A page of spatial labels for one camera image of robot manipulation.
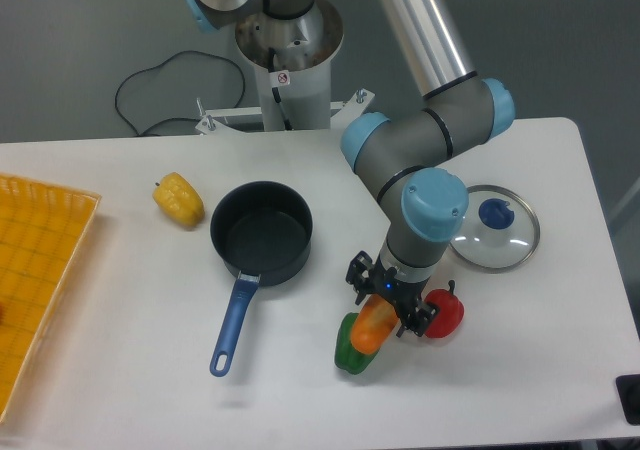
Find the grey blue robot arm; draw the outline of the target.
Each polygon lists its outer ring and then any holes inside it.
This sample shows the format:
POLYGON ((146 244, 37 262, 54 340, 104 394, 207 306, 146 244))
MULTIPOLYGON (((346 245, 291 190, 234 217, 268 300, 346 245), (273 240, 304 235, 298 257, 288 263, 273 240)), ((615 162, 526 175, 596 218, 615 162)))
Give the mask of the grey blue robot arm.
MULTIPOLYGON (((185 1, 202 30, 234 27, 254 67, 265 130, 329 125, 330 65, 343 26, 328 1, 185 1)), ((422 335, 438 310, 421 290, 468 203, 465 186, 439 167, 507 130, 515 108, 499 81, 479 78, 442 0, 380 1, 424 106, 396 121, 361 115, 342 135, 345 159, 390 222, 378 258, 357 256, 347 279, 359 296, 387 300, 402 327, 422 335)))

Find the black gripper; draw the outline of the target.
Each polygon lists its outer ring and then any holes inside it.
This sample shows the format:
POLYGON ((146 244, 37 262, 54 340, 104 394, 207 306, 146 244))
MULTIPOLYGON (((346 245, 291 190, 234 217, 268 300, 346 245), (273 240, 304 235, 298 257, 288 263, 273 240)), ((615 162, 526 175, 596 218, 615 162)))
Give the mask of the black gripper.
POLYGON ((373 264, 365 251, 360 251, 350 261, 346 272, 346 282, 353 287, 356 304, 375 294, 394 307, 400 320, 398 338, 406 331, 422 337, 440 313, 438 304, 422 300, 422 291, 428 281, 429 278, 418 282, 402 281, 395 267, 385 268, 380 259, 373 264))

